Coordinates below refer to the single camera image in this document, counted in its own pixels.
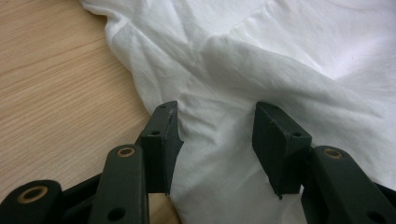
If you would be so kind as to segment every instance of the white fabric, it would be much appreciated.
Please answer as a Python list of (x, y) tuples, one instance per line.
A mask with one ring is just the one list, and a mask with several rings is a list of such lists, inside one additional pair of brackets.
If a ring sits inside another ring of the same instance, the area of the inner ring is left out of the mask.
[(396, 2), (82, 0), (147, 110), (178, 100), (171, 191), (183, 223), (305, 223), (251, 147), (255, 103), (396, 189)]

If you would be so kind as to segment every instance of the wooden table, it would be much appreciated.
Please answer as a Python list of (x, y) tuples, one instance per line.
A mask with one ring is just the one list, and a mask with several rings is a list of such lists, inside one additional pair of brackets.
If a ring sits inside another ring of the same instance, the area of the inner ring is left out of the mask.
[[(37, 179), (68, 189), (144, 128), (149, 114), (105, 24), (79, 1), (0, 0), (0, 200)], [(149, 202), (151, 223), (179, 223), (167, 197)]]

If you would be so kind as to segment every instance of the bolt hole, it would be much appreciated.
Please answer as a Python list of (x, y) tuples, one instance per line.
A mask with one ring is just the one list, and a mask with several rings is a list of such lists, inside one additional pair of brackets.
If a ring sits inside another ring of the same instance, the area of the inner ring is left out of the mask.
[(343, 154), (337, 150), (331, 149), (331, 148), (326, 148), (324, 149), (324, 154), (330, 158), (340, 160), (343, 158)]
[(108, 213), (107, 219), (110, 221), (118, 221), (125, 216), (125, 209), (123, 208), (115, 208), (111, 212)]
[(125, 147), (117, 151), (118, 157), (130, 157), (134, 155), (134, 148), (132, 147)]
[(376, 223), (387, 223), (385, 218), (377, 212), (367, 212), (367, 217)]
[(19, 197), (18, 197), (18, 203), (32, 203), (35, 202), (44, 195), (47, 194), (49, 191), (49, 188), (46, 186), (35, 186), (30, 189), (27, 189), (24, 191)]
[(293, 135), (294, 137), (301, 137), (302, 136), (300, 133), (292, 133), (291, 135)]

